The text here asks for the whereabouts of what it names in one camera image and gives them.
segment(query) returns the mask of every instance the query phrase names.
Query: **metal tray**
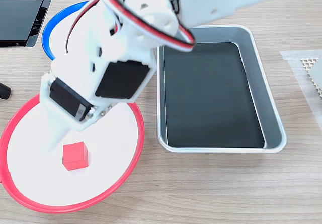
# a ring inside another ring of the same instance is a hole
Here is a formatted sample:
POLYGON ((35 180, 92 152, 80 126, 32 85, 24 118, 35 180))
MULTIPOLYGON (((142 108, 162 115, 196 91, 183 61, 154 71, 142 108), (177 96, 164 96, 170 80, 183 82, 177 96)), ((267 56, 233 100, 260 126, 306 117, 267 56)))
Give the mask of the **metal tray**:
POLYGON ((234 43, 240 53, 259 124, 264 137, 263 148, 172 147, 167 144, 164 50, 157 49, 157 137, 167 150, 182 153, 276 153, 286 145, 286 134, 277 112, 264 69, 249 29, 241 25, 199 26, 192 29, 197 43, 234 43))

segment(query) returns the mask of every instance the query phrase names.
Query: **black object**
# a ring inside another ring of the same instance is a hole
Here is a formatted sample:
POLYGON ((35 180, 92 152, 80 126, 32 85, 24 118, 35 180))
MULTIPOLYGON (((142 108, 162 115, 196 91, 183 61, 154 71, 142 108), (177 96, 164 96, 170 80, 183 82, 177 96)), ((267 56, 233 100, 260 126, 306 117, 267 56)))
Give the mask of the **black object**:
POLYGON ((92 104, 59 78, 51 84, 49 96, 78 121, 84 120, 92 107, 92 104))
POLYGON ((0 47, 32 47, 51 0, 0 0, 0 47))
POLYGON ((109 63, 95 95, 117 99, 130 99, 142 84, 149 67, 129 60, 109 63))
POLYGON ((189 53, 164 47, 164 83, 169 146, 264 147, 235 44, 202 43, 189 53))
POLYGON ((0 98, 8 99, 11 93, 10 87, 0 82, 0 98))

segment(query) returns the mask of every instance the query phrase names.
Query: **robotic arm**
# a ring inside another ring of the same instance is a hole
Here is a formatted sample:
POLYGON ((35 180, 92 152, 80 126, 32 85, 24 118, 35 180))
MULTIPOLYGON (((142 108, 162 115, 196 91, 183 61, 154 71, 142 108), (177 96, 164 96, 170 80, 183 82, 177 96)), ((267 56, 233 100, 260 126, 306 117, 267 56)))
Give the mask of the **robotic arm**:
POLYGON ((156 71, 153 49, 189 52, 189 28, 229 16, 262 0, 90 0, 66 39, 66 53, 42 77, 40 102, 54 142, 82 131, 119 102, 133 103, 156 71), (75 25, 90 14, 86 51, 69 44, 75 25))

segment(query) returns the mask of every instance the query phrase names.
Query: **red cube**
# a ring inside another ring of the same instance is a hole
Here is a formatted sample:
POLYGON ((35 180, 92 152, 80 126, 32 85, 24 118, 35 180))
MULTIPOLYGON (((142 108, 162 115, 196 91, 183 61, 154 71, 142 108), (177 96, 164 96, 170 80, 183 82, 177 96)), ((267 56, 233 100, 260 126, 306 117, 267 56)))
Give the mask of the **red cube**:
POLYGON ((83 142, 63 146, 62 163, 67 170, 76 170, 89 165, 89 153, 83 142))

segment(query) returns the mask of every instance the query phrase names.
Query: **wooden table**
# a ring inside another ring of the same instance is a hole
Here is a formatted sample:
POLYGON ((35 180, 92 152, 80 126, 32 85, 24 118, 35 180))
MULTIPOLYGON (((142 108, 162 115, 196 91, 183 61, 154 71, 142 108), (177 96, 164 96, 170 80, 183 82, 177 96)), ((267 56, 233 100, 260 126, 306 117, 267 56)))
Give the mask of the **wooden table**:
MULTIPOLYGON (((44 25, 83 0, 52 0, 44 25)), ((156 139, 156 79, 137 103, 145 147, 128 180, 93 207, 43 214, 15 202, 0 186, 0 223, 322 223, 322 134, 281 50, 322 49, 322 0, 269 0, 215 24, 251 29, 288 136, 278 154, 175 154, 156 139)), ((41 47, 0 48, 0 134, 39 92, 50 68, 41 47)))

